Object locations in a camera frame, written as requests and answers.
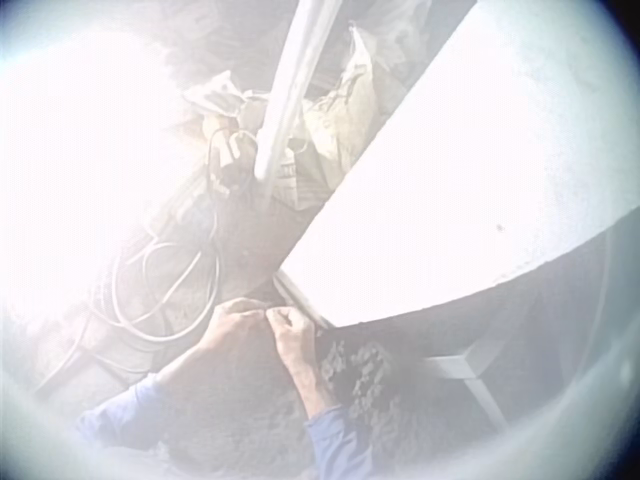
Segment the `blue shirt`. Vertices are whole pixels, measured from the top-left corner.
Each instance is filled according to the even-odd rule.
[[[96,446],[147,450],[159,442],[173,418],[170,402],[154,383],[154,375],[149,375],[85,412],[76,430]],[[330,408],[309,420],[306,427],[321,480],[372,478],[371,446],[346,408]]]

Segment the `white surface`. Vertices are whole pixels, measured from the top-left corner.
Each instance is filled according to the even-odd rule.
[[[320,315],[470,295],[640,205],[638,70],[604,15],[472,8],[282,266]]]

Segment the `pipe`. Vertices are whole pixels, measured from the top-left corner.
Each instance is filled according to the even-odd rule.
[[[300,0],[273,81],[254,166],[254,204],[269,205],[276,172],[342,0]]]

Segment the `finger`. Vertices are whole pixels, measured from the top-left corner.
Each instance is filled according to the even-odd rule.
[[[287,318],[289,319],[291,327],[294,330],[305,330],[307,328],[313,328],[313,322],[311,321],[311,319],[297,308],[287,308]]]
[[[234,323],[251,324],[265,319],[264,310],[251,310],[249,312],[235,313],[229,317]]]
[[[266,304],[250,298],[235,298],[221,303],[218,307],[224,313],[243,313],[251,310],[264,310]]]
[[[285,328],[289,327],[289,322],[287,322],[286,317],[284,317],[278,308],[272,308],[271,310],[267,310],[267,320],[269,320],[269,324],[271,325],[271,329],[274,332],[278,332]]]

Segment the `dirt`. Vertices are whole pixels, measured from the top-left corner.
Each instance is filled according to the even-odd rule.
[[[317,345],[324,377],[367,432],[381,472],[393,474],[446,454],[459,446],[459,435],[465,441],[479,438],[478,419],[484,434],[490,433],[471,399],[459,410],[475,417],[473,427],[465,431],[449,424],[442,407],[451,398],[466,398],[459,383],[443,388],[442,381],[418,381],[418,370],[400,366],[365,329],[328,332]],[[210,386],[185,406],[184,417],[167,436],[174,459],[200,473],[234,478],[315,478],[305,412],[270,332],[248,339],[218,367]],[[462,412],[459,416],[469,420]]]

